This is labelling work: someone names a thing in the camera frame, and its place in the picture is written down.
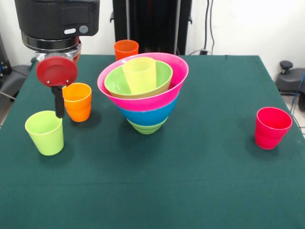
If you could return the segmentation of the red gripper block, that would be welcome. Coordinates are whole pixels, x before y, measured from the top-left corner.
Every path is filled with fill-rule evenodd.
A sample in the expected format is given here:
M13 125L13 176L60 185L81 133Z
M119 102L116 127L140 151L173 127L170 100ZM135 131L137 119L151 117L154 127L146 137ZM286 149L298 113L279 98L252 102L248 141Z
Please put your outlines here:
M36 75L39 81L47 87L51 87L54 95L55 113L58 118L65 114L62 85L73 83L78 74L77 61L81 54L81 42L67 50L53 50L43 53L36 52L38 61Z

